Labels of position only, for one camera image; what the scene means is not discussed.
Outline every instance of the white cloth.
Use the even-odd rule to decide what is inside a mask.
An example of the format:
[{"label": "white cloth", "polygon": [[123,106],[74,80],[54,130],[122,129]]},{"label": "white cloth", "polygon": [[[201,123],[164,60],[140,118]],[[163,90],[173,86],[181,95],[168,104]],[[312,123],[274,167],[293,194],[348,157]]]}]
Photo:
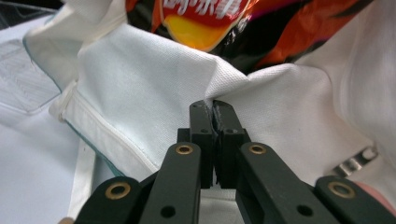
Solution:
[{"label": "white cloth", "polygon": [[[115,172],[141,180],[160,168],[177,128],[189,125],[189,105],[219,99],[234,106],[253,141],[271,146],[310,184],[376,141],[385,159],[361,181],[396,204],[396,2],[374,1],[297,64],[248,76],[217,56],[124,24],[121,6],[113,1],[92,23],[79,16],[84,10],[66,5],[25,38],[32,58],[68,96],[54,104],[55,116],[108,158]],[[217,223],[240,222],[227,215],[235,209],[224,205],[230,191],[209,190],[203,197],[218,210],[207,209],[205,200],[202,223],[212,222],[206,218],[213,214],[223,218]]]}]

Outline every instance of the white fabric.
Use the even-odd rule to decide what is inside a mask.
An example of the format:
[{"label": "white fabric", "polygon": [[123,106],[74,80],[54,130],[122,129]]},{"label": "white fabric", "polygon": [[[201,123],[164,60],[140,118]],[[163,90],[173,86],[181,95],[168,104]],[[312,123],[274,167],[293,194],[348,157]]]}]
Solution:
[{"label": "white fabric", "polygon": [[[113,1],[99,24],[113,21],[110,12],[121,14],[119,4]],[[140,180],[158,169],[176,142],[177,128],[189,125],[189,105],[219,99],[234,106],[253,141],[271,146],[310,184],[376,141],[386,158],[361,181],[395,205],[396,176],[389,162],[396,158],[395,4],[374,1],[297,64],[248,76],[219,57],[126,24],[104,32],[109,26],[90,24],[68,5],[50,25],[26,36],[26,45],[62,89],[77,80],[64,92],[71,96],[58,104],[66,105],[58,114],[125,175]],[[96,28],[104,31],[84,33]],[[74,32],[81,32],[78,41]],[[203,197],[211,198],[213,190]],[[214,195],[228,202],[230,194]],[[217,223],[238,223],[239,217],[226,218],[222,209],[231,208],[220,204],[218,210],[202,210],[224,221]]]},{"label": "white fabric", "polygon": [[76,219],[79,210],[91,196],[95,161],[96,155],[92,148],[84,141],[79,140],[76,171],[69,211],[67,212],[68,217]]}]

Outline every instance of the metal grommet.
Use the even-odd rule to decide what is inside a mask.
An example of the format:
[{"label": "metal grommet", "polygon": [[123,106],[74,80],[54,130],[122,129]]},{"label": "metal grommet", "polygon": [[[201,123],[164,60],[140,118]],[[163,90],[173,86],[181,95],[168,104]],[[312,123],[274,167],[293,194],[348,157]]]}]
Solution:
[{"label": "metal grommet", "polygon": [[176,152],[180,155],[188,155],[192,153],[192,147],[183,145],[176,148]]},{"label": "metal grommet", "polygon": [[330,182],[328,187],[333,194],[341,198],[352,199],[356,196],[355,190],[353,188],[341,182]]},{"label": "metal grommet", "polygon": [[265,152],[267,152],[267,149],[265,149],[265,147],[262,147],[259,145],[250,146],[248,149],[249,149],[249,151],[251,151],[252,153],[257,154],[257,155],[261,155],[261,154],[264,154]]},{"label": "metal grommet", "polygon": [[110,185],[106,190],[106,197],[110,200],[118,200],[131,191],[131,186],[126,182],[116,182]]}]

